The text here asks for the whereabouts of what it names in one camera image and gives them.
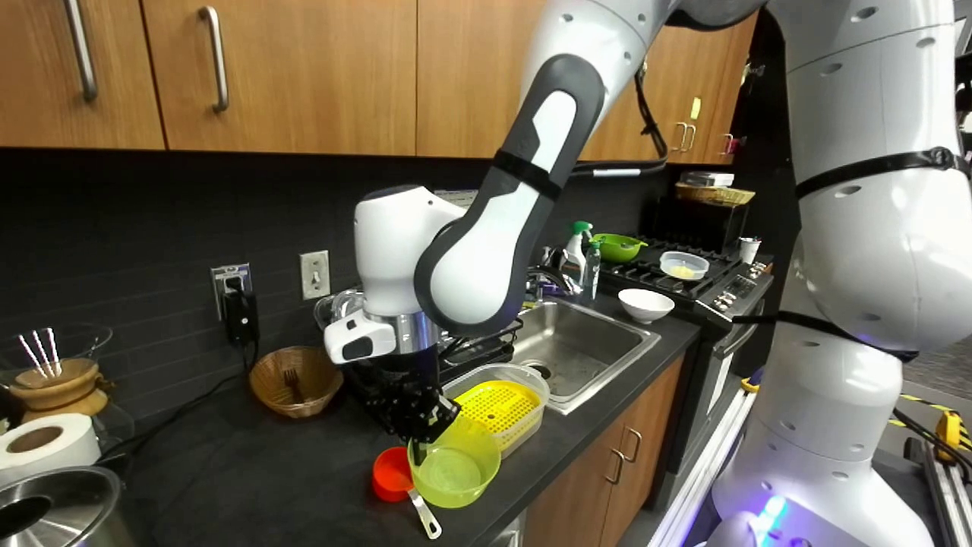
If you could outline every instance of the lower cabinet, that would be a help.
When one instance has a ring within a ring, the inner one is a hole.
[[[679,362],[670,362],[524,511],[524,547],[615,547],[653,485]]]

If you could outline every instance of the green bowl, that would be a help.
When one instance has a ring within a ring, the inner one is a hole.
[[[594,245],[600,249],[603,261],[634,261],[648,239],[627,233],[594,233]]]

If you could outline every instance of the red cup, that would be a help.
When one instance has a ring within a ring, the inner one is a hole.
[[[403,447],[384,449],[372,466],[372,492],[381,502],[398,504],[407,497],[410,485],[414,485],[414,475],[407,469]]]

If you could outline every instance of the wooden bowl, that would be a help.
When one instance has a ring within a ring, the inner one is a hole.
[[[56,410],[83,400],[93,392],[99,379],[96,362],[92,359],[62,359],[62,378],[44,378],[26,367],[7,386],[26,410]]]
[[[282,348],[266,354],[248,372],[251,394],[289,418],[309,418],[321,413],[340,386],[340,367],[333,367],[328,354],[316,348]]]

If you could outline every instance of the white bowl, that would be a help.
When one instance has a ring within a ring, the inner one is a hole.
[[[660,268],[665,277],[695,284],[709,275],[709,261],[692,251],[662,251]]]
[[[616,301],[640,325],[650,325],[675,309],[675,301],[669,295],[650,290],[623,290],[616,292]]]

